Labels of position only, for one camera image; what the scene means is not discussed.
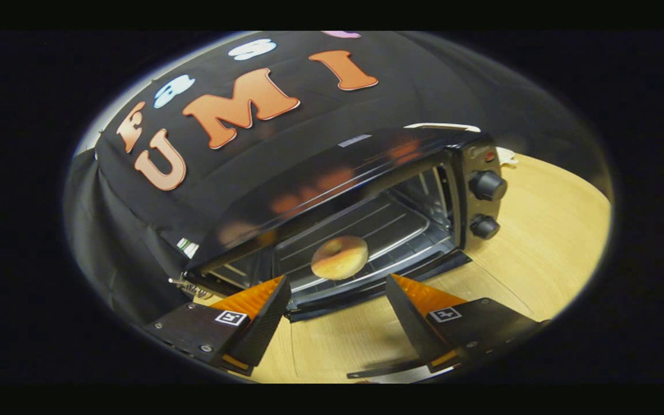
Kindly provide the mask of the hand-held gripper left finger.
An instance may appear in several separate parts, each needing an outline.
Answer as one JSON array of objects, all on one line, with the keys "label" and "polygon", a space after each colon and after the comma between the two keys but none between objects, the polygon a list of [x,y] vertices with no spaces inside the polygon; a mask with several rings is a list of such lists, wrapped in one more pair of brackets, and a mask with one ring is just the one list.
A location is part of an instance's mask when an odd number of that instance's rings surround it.
[{"label": "hand-held gripper left finger", "polygon": [[180,305],[145,325],[145,330],[200,363],[250,376],[291,296],[290,281],[279,276],[211,305]]}]

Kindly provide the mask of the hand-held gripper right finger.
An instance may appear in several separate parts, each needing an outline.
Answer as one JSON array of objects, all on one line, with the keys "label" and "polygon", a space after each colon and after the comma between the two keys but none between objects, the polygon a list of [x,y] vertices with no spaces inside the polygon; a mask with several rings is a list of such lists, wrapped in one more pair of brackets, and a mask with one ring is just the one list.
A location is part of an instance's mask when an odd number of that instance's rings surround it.
[{"label": "hand-held gripper right finger", "polygon": [[486,360],[548,324],[490,297],[465,300],[396,274],[386,278],[386,297],[431,373]]}]

